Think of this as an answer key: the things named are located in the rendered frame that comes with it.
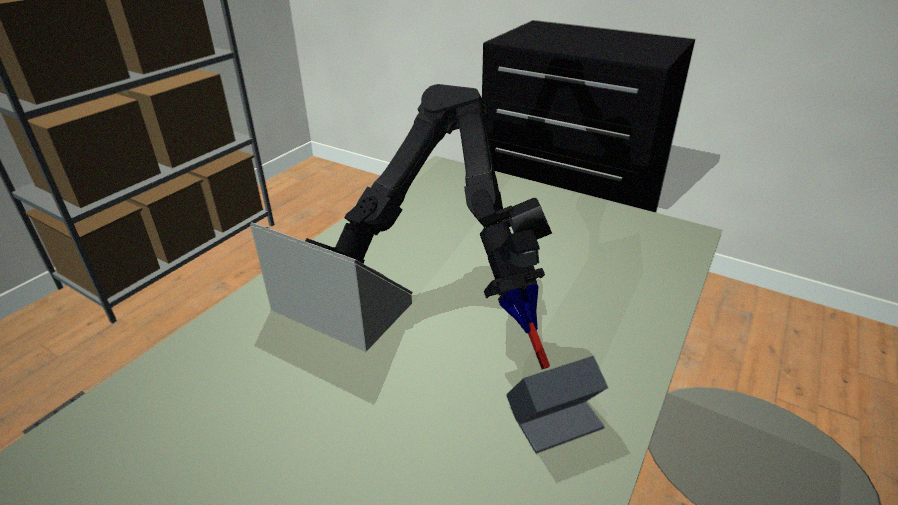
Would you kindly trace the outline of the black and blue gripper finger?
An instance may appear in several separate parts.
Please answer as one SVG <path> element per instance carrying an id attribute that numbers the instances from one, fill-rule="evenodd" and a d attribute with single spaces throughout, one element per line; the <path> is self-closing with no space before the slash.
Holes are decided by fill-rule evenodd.
<path id="1" fill-rule="evenodd" d="M 525 306 L 523 303 L 520 289 L 515 289 L 515 290 L 509 291 L 499 301 L 499 304 L 505 311 L 507 311 L 519 323 L 519 325 L 523 328 L 523 330 L 527 334 L 530 332 L 529 321 L 527 318 L 527 314 L 526 314 L 526 310 L 525 310 Z"/>
<path id="2" fill-rule="evenodd" d="M 535 329 L 537 330 L 537 298 L 538 298 L 538 285 L 533 284 L 527 286 L 522 292 L 522 299 L 525 306 L 526 314 L 528 317 L 529 323 L 534 324 Z"/>

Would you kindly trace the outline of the red peg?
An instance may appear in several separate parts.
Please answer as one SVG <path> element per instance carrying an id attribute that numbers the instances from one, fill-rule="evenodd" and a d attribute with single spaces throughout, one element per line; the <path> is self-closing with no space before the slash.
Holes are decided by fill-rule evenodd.
<path id="1" fill-rule="evenodd" d="M 530 326 L 530 332 L 528 333 L 528 335 L 529 335 L 529 338 L 533 345 L 533 348 L 536 353 L 539 364 L 541 366 L 541 369 L 548 368 L 548 367 L 550 367 L 550 364 L 549 364 L 549 361 L 547 359 L 547 356 L 545 354 L 545 351 L 543 349 L 542 343 L 540 341 L 540 338 L 538 336 L 538 333 L 535 329 L 533 322 L 529 323 L 529 326 Z"/>

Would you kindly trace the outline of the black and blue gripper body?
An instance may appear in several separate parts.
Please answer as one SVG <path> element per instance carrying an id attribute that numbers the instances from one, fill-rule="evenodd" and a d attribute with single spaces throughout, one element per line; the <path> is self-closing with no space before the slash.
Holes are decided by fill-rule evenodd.
<path id="1" fill-rule="evenodd" d="M 501 295 L 498 298 L 498 301 L 500 301 L 509 291 L 520 289 L 520 291 L 522 292 L 527 286 L 537 284 L 537 278 L 543 278 L 544 276 L 545 273 L 543 271 L 543 268 L 539 268 L 528 272 L 494 279 L 486 287 L 486 289 L 484 290 L 484 294 L 486 298 L 497 294 Z"/>

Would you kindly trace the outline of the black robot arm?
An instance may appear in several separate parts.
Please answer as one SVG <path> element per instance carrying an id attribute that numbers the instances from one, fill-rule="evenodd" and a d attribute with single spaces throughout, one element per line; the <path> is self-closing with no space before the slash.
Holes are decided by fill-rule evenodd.
<path id="1" fill-rule="evenodd" d="M 435 84 L 424 91 L 417 110 L 411 130 L 387 168 L 345 215 L 350 223 L 345 224 L 336 247 L 308 238 L 305 241 L 364 264 L 373 236 L 393 226 L 430 153 L 446 133 L 460 129 L 466 204 L 484 227 L 480 237 L 487 256 L 491 254 L 488 261 L 494 278 L 535 270 L 540 250 L 537 239 L 552 232 L 537 198 L 503 209 L 487 128 L 490 114 L 479 91 Z"/>

